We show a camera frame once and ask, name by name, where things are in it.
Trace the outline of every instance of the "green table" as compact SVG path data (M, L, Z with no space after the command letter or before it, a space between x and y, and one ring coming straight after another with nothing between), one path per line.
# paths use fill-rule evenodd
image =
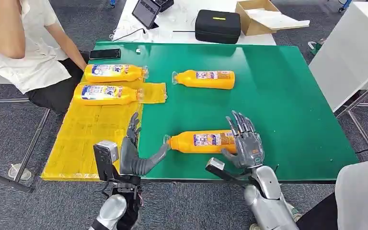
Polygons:
M144 105L141 157L154 154L165 134L229 129L225 116L236 110L253 121L263 141L264 162L273 169L278 165L281 182L332 182L342 167L357 163L297 47L122 42L95 46L111 48L121 49L120 60L93 63L147 65L147 82L167 83L166 103ZM235 86L227 91L172 85L171 73L188 69L233 70ZM218 179L205 170L211 157L226 162L229 171L239 172L221 154L171 150L144 179Z

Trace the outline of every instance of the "cardboard box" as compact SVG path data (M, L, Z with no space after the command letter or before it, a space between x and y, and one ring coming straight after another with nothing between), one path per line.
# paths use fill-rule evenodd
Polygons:
M258 23L249 17L246 10L264 8L267 11L278 11L277 7L269 0L247 0L239 1L236 4L235 12L241 16L241 29L246 36L264 35L275 33L276 30L271 30L268 27Z
M277 30L310 25L309 20L297 21L282 14L269 0L239 1L235 12L241 16L241 29L246 36L272 34Z

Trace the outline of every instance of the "orange plastic bottle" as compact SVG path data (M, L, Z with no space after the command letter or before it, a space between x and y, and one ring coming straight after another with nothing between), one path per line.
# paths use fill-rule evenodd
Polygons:
M143 91L127 86L79 84L74 91L74 101L84 105L129 104L141 101Z
M188 87L212 88L230 90L235 84L233 71L194 71L172 73L172 83Z
M146 66L134 65L93 65L85 68L85 78L92 83L112 81L134 81L147 78L149 74Z
M220 153L223 148L236 153L235 139L230 130L187 131L166 141L173 150L183 153Z

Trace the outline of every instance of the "bottle label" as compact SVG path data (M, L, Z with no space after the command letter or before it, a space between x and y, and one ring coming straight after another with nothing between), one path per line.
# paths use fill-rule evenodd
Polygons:
M230 145L235 139L231 132L217 134L194 134L194 146Z
M101 77L113 77L119 73L127 73L129 65L93 65L92 75Z
M120 98L122 96L122 89L122 86L85 85L82 89L81 98L85 100Z
M230 71L197 71L197 79L230 79Z

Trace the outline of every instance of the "tablet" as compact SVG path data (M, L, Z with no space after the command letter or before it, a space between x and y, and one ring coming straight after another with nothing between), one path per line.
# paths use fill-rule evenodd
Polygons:
M135 16L147 29L154 28L154 20L160 11L161 6L153 0L139 0L133 9Z

